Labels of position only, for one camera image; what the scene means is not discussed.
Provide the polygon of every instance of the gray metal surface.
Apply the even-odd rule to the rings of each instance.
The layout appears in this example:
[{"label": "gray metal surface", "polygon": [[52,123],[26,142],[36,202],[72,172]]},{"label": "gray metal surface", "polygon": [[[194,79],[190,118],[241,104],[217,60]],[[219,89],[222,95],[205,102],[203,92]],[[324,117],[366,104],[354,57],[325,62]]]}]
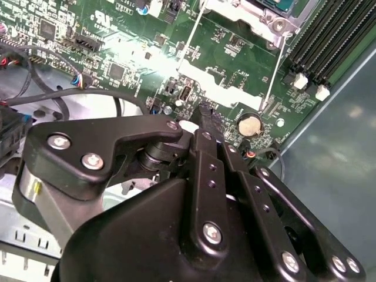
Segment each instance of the gray metal surface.
[{"label": "gray metal surface", "polygon": [[376,42],[283,154],[286,185],[359,259],[367,281],[376,281],[375,74]]},{"label": "gray metal surface", "polygon": [[[61,248],[54,236],[22,217],[15,210],[12,204],[14,181],[15,176],[10,174],[6,174],[0,180],[0,218],[2,219],[2,224],[0,224],[0,242],[23,248],[33,253],[39,253],[49,258],[60,258]],[[130,181],[135,182],[135,188],[128,193],[123,192],[121,185],[112,186],[105,191],[103,195],[103,208],[105,210],[142,191],[139,189],[138,181]],[[8,250],[8,252],[15,253],[15,250]]]},{"label": "gray metal surface", "polygon": [[74,200],[36,178],[26,165],[23,168],[19,189],[35,203],[62,249],[78,227],[103,212],[101,197],[92,201]]}]

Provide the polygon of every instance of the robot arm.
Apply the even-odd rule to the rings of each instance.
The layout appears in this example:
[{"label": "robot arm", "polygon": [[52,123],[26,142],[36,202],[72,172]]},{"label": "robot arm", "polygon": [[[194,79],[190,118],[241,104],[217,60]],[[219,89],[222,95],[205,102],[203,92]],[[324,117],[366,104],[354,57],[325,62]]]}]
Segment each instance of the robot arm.
[{"label": "robot arm", "polygon": [[[268,168],[250,174],[216,128],[191,134],[164,115],[33,127],[13,198],[64,249],[53,281],[364,281],[308,208]],[[161,171],[170,178],[102,210],[107,187]]]}]

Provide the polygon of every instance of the resistor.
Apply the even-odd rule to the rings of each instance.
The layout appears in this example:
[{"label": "resistor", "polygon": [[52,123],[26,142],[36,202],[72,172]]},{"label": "resistor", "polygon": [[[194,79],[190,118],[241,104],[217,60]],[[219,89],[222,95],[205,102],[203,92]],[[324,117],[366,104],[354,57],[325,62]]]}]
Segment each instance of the resistor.
[{"label": "resistor", "polygon": [[6,24],[3,22],[0,22],[0,33],[5,34],[7,33],[7,31],[8,31],[8,27],[6,26]]}]

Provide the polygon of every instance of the metal wall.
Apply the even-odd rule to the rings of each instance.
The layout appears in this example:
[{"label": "metal wall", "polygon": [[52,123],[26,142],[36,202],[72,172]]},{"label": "metal wall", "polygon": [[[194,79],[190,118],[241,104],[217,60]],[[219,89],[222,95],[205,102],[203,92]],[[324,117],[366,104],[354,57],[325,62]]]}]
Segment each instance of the metal wall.
[{"label": "metal wall", "polygon": [[334,92],[285,148],[285,183],[376,281],[376,42]]}]

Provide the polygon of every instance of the silver screw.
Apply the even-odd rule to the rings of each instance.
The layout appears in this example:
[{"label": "silver screw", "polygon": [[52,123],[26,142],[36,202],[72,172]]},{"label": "silver screw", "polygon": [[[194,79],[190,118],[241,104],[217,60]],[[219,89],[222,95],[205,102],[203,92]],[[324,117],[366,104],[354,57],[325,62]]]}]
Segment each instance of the silver screw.
[{"label": "silver screw", "polygon": [[87,169],[91,170],[99,170],[103,167],[105,164],[102,160],[102,158],[94,153],[89,153],[84,155],[82,157],[82,164],[85,166]]},{"label": "silver screw", "polygon": [[165,106],[164,108],[163,108],[163,113],[165,114],[165,115],[171,115],[172,114],[172,108],[170,107],[170,106]]},{"label": "silver screw", "polygon": [[334,263],[334,266],[340,270],[341,272],[346,272],[346,266],[343,264],[343,262],[336,256],[332,256],[332,261]]},{"label": "silver screw", "polygon": [[267,48],[268,50],[276,50],[276,49],[277,49],[277,47],[275,47],[274,44],[271,43],[271,42],[267,42],[267,44],[266,44],[266,48]]},{"label": "silver screw", "polygon": [[47,144],[56,150],[65,150],[71,146],[71,141],[63,135],[52,135],[48,137]]},{"label": "silver screw", "polygon": [[229,149],[231,152],[236,153],[236,149],[233,145],[229,145]]},{"label": "silver screw", "polygon": [[209,243],[214,245],[221,243],[222,234],[216,226],[212,225],[211,223],[205,223],[203,232],[206,240],[208,240]]},{"label": "silver screw", "polygon": [[287,251],[284,251],[282,254],[282,260],[284,265],[293,273],[299,272],[299,264],[292,254]]},{"label": "silver screw", "polygon": [[273,28],[274,28],[275,31],[280,32],[280,31],[283,30],[284,24],[283,24],[282,21],[277,21],[277,22],[274,23]]},{"label": "silver screw", "polygon": [[209,132],[203,132],[202,135],[203,135],[206,139],[209,139],[209,140],[212,139],[212,136],[210,135]]},{"label": "silver screw", "polygon": [[360,272],[360,269],[359,269],[358,265],[356,264],[356,262],[353,259],[351,259],[351,258],[348,257],[346,259],[346,261],[348,263],[348,266],[350,266],[350,268],[351,268],[351,270],[353,272],[356,272],[356,273]]},{"label": "silver screw", "polygon": [[174,122],[167,122],[167,126],[173,130],[177,130],[176,123]]},{"label": "silver screw", "polygon": [[261,172],[265,176],[269,176],[269,172],[265,168],[261,168]]}]

